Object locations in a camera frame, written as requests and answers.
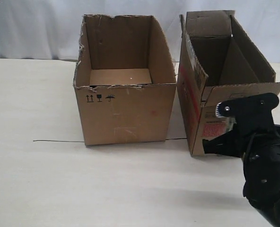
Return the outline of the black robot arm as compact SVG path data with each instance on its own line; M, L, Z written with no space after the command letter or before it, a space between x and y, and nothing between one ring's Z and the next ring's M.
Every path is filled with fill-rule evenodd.
M233 118L232 130L203 139L205 154L240 158L245 184L243 197L273 227L280 227L280 125L272 110L279 105L274 93L222 101L218 118Z

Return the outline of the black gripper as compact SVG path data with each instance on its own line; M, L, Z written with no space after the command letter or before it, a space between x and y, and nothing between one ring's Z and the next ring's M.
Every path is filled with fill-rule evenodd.
M274 93L236 98L220 102L216 106L218 118L233 117L253 119L272 118L272 110L279 105ZM239 125L233 130L212 140L203 139L205 154L240 157L243 161L245 184L243 196L249 201L280 200L280 134L273 131L254 130L247 135L239 132Z

